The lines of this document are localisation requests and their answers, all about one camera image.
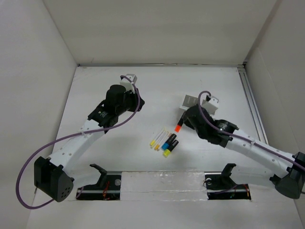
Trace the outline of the orange cap black marker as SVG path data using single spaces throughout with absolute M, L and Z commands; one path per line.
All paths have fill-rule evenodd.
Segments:
M 176 127 L 175 127 L 175 129 L 174 129 L 174 131 L 177 132 L 177 133 L 180 132 L 180 130 L 181 130 L 183 124 L 185 123 L 185 121 L 186 121 L 185 112 L 183 112 L 183 114 L 182 114 L 182 116 L 180 117 L 180 119 L 179 119 L 179 121 L 178 121 L 178 123 L 177 123 L 177 125 L 176 125 Z

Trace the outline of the pink cap white pen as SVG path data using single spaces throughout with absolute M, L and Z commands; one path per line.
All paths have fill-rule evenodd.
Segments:
M 161 143 L 160 148 L 159 148 L 158 151 L 162 150 L 162 145 L 163 145 L 163 143 L 167 140 L 167 138 L 168 138 L 171 134 L 172 134 L 172 133 L 168 133 L 167 136 L 163 139 L 163 141 L 162 141 L 162 143 Z

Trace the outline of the blue cap black marker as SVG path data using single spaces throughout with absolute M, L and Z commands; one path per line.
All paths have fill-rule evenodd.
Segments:
M 177 137 L 176 134 L 171 134 L 162 145 L 162 150 L 165 151 Z

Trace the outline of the yellow-green cap black marker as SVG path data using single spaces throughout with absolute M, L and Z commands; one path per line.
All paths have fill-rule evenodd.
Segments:
M 168 147 L 166 150 L 164 150 L 163 152 L 163 156 L 165 158 L 167 158 L 171 152 L 176 148 L 176 146 L 179 144 L 179 141 L 178 140 L 174 140 Z

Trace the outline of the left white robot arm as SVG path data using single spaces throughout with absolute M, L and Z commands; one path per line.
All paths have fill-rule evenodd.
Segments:
M 87 177 L 78 176 L 73 167 L 78 159 L 109 130 L 118 128 L 119 116 L 125 112 L 133 115 L 144 105 L 134 83 L 112 85 L 106 98 L 88 115 L 79 132 L 65 136 L 66 143 L 48 158 L 38 157 L 34 162 L 34 185 L 56 202 L 64 201 L 75 185 L 92 185 L 101 189 L 106 185 L 103 171 Z

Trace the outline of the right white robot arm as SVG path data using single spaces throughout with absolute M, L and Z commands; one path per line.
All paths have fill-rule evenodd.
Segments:
M 298 199 L 305 183 L 305 155 L 277 150 L 240 130 L 236 125 L 213 119 L 200 105 L 186 110 L 178 122 L 196 131 L 201 139 L 241 153 L 273 171 L 270 181 L 282 195 Z

